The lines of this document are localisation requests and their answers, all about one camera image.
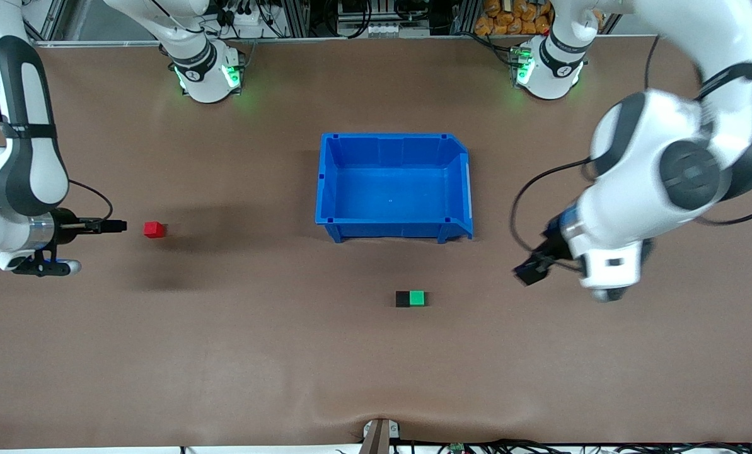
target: blue bin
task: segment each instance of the blue bin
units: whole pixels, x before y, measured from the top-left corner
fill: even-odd
[[[473,238],[468,150],[450,134],[324,134],[318,225],[345,238]]]

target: velcro strap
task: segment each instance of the velcro strap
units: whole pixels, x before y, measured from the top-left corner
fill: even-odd
[[[730,81],[739,78],[752,80],[752,61],[748,63],[733,64],[718,74],[713,75],[701,85],[701,94],[698,95],[698,100],[706,98],[711,92],[730,83]]]
[[[53,124],[12,124],[1,123],[1,132],[7,139],[55,139],[56,126]]]

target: brown table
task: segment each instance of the brown table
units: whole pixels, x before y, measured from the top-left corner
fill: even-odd
[[[650,43],[598,40],[555,102],[467,40],[262,44],[216,105],[180,96],[154,48],[43,50],[71,177],[130,231],[64,247],[75,277],[0,271],[0,448],[345,443],[376,416],[407,439],[752,440],[752,222],[662,236],[615,304],[563,271],[512,276],[513,195],[585,157]],[[692,95],[662,44],[653,85]],[[320,134],[372,131],[470,148],[473,241],[338,245],[313,224]],[[522,235],[585,184],[535,187]],[[752,194],[731,204],[714,215]],[[66,205],[103,212],[75,187]],[[176,236],[143,238],[152,219]],[[409,288],[430,307],[394,308]]]

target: blue plastic container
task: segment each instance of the blue plastic container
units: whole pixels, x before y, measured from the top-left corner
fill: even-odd
[[[473,238],[468,150],[450,134],[324,134],[318,225],[345,238]]]

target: red cube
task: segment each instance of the red cube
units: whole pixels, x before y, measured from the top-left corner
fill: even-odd
[[[149,221],[143,224],[143,236],[146,238],[162,238],[166,236],[166,226],[157,221]]]

